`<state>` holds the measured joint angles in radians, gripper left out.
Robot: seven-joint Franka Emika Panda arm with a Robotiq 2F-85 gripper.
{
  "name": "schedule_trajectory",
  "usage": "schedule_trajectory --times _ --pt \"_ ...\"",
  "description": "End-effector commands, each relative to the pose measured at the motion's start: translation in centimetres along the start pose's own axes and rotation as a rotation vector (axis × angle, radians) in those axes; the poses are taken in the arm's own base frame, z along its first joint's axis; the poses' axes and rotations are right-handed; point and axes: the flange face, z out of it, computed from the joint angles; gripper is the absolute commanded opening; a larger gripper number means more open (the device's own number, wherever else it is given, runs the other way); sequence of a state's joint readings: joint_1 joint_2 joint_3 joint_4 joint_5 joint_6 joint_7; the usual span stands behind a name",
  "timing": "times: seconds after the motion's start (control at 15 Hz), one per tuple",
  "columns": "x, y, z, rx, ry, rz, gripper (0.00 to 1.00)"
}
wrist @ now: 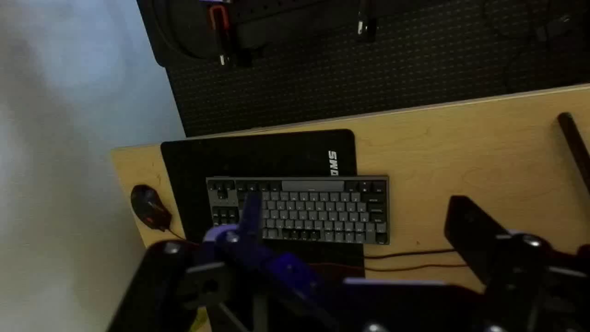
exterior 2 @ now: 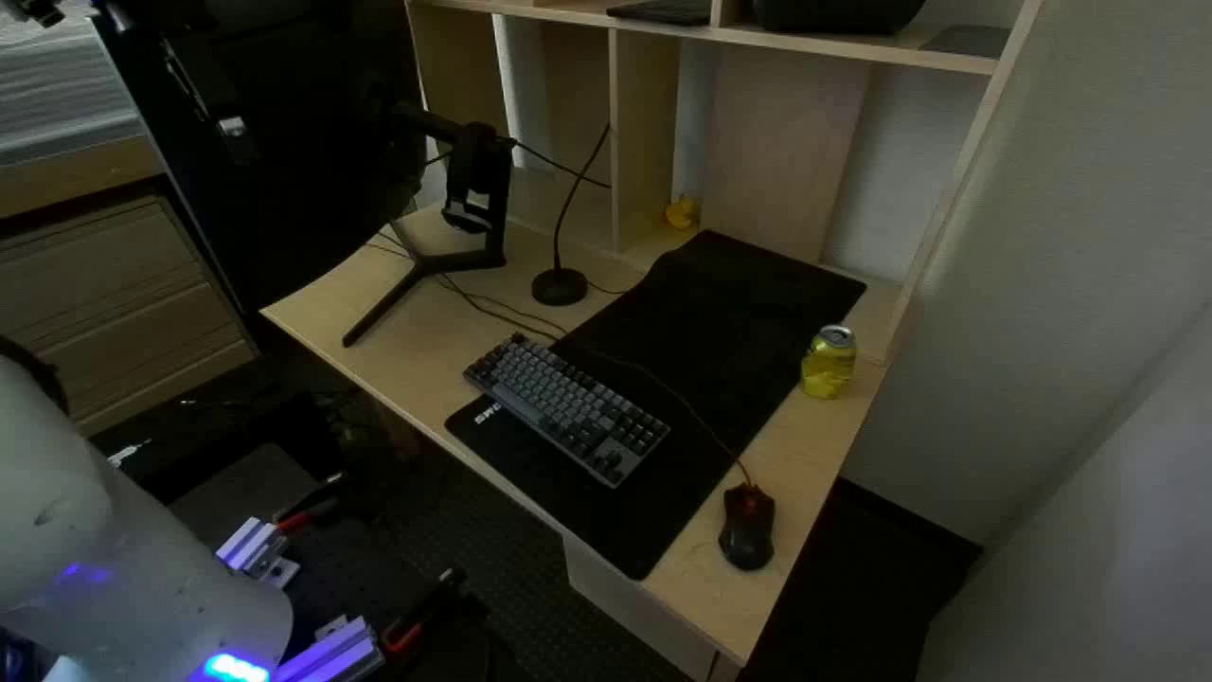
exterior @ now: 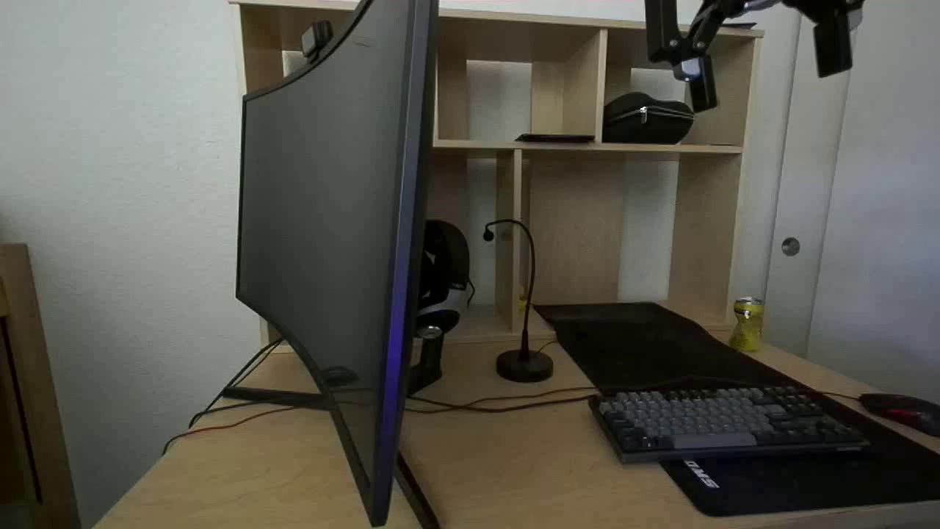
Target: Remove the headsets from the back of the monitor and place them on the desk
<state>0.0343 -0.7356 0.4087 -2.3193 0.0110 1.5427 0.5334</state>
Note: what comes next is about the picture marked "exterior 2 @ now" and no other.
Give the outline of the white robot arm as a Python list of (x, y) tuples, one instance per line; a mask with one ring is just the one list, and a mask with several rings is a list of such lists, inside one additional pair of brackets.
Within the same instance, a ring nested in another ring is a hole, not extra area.
[(89, 682), (201, 682), (210, 655), (276, 665), (291, 601), (218, 563), (0, 358), (0, 625)]

